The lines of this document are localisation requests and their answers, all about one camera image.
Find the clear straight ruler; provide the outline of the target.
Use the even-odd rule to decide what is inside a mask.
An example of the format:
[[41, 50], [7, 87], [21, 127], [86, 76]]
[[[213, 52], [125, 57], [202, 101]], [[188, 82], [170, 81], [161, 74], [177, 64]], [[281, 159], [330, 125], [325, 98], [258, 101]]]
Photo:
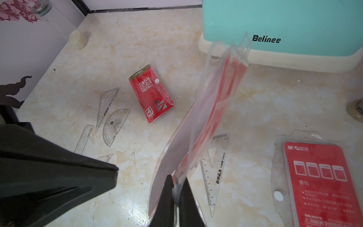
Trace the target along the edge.
[[93, 126], [86, 124], [86, 126], [84, 127], [82, 134], [77, 142], [77, 145], [74, 149], [74, 153], [82, 155], [82, 153], [85, 149], [85, 146], [88, 142], [88, 139], [91, 135], [92, 130], [93, 130]]

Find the clear triangle set square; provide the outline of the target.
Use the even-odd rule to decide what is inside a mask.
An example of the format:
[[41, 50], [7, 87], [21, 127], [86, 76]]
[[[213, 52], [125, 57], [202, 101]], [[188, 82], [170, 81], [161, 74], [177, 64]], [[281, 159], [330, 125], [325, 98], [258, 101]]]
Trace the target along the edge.
[[113, 154], [105, 155], [105, 156], [97, 158], [97, 160], [108, 163], [112, 156], [113, 156]]

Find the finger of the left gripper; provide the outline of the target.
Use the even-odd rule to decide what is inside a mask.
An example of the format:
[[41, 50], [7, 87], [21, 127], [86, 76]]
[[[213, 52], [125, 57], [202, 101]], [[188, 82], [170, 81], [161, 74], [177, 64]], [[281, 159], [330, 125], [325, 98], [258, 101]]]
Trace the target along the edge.
[[118, 167], [1, 126], [1, 226], [44, 227], [116, 186]]

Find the clear protractor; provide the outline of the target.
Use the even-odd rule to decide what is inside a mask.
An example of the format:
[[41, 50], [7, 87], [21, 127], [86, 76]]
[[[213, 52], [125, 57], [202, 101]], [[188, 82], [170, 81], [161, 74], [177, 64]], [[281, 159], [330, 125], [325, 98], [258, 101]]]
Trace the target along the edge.
[[107, 146], [111, 146], [125, 122], [130, 110], [126, 108], [114, 111], [106, 120], [103, 127], [103, 139]]

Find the clear plastic ruler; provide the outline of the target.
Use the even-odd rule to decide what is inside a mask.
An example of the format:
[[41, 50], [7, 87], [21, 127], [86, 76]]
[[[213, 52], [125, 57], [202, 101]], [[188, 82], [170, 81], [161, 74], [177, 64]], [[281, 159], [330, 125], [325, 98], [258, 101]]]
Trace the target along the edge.
[[101, 126], [101, 123], [106, 116], [108, 110], [111, 107], [111, 104], [115, 100], [115, 97], [120, 90], [120, 87], [117, 87], [115, 89], [111, 89], [108, 91], [105, 91], [100, 95], [100, 101], [99, 101], [99, 109], [98, 109], [98, 115], [97, 115], [97, 121], [96, 121], [96, 130], [98, 131], [99, 127]]

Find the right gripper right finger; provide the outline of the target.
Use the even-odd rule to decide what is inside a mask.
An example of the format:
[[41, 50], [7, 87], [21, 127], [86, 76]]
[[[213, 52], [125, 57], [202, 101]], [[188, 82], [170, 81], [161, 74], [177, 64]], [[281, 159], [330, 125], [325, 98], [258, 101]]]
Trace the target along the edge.
[[205, 227], [206, 225], [204, 224], [190, 184], [188, 179], [186, 178], [182, 189], [181, 189], [181, 193], [179, 196], [179, 225], [180, 227]]

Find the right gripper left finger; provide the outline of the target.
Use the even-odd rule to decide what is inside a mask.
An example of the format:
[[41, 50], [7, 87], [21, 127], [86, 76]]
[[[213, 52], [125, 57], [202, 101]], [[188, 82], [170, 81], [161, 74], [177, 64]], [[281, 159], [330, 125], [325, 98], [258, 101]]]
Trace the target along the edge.
[[163, 190], [156, 212], [149, 227], [173, 227], [175, 217], [175, 202], [173, 199], [174, 182], [171, 175], [165, 179]]

